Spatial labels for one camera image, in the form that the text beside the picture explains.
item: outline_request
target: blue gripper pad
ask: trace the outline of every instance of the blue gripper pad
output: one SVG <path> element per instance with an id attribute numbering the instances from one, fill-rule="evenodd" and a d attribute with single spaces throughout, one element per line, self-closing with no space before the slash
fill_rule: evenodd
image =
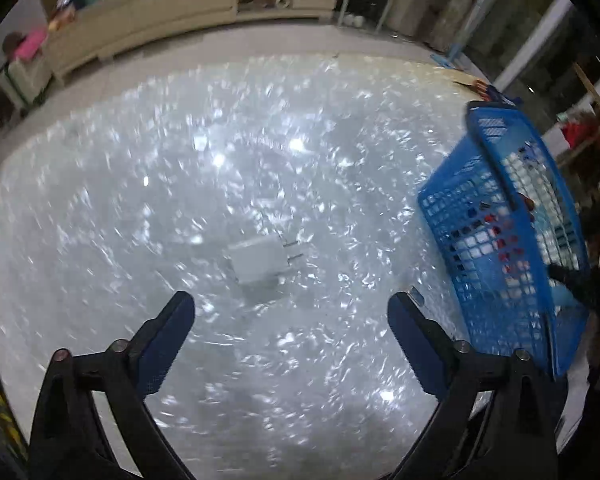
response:
<path id="1" fill-rule="evenodd" d="M 141 399 L 162 386 L 195 319 L 190 294 L 176 292 L 155 319 L 146 321 L 129 343 L 131 378 Z"/>
<path id="2" fill-rule="evenodd" d="M 453 343 L 442 327 L 425 318 L 411 298 L 398 292 L 387 305 L 389 327 L 424 392 L 446 396 L 453 362 Z"/>

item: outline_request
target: white pole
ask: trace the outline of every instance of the white pole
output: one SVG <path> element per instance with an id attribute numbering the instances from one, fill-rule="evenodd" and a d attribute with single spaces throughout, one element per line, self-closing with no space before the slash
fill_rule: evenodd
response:
<path id="1" fill-rule="evenodd" d="M 542 48 L 554 33 L 554 30 L 571 9 L 569 0 L 553 0 L 551 6 L 531 33 L 525 44 L 516 53 L 507 67 L 500 73 L 493 84 L 503 92 L 511 82 L 524 70 L 532 57 Z"/>

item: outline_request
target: wall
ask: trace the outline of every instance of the wall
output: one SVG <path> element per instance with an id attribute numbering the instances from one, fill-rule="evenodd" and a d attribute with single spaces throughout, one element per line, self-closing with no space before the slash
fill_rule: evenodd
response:
<path id="1" fill-rule="evenodd" d="M 0 68 L 6 62 L 2 54 L 2 41 L 10 32 L 30 32 L 46 27 L 46 14 L 40 0 L 18 0 L 0 24 Z"/>

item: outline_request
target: pink object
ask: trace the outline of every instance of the pink object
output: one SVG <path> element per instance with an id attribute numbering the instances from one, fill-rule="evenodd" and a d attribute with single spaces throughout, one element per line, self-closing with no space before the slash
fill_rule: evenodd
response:
<path id="1" fill-rule="evenodd" d="M 17 47 L 15 53 L 13 54 L 14 59 L 31 61 L 45 40 L 46 29 L 38 28 L 33 32 L 30 32 L 27 34 L 27 37 L 24 39 L 24 41 Z"/>

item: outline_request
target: white power adapter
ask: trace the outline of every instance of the white power adapter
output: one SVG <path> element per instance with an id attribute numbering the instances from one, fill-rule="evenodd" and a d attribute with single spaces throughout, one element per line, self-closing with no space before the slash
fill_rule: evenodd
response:
<path id="1" fill-rule="evenodd" d="M 291 268 L 290 261 L 302 256 L 298 242 L 285 244 L 277 234 L 256 236 L 245 242 L 229 246 L 238 283 L 254 283 L 277 276 Z"/>

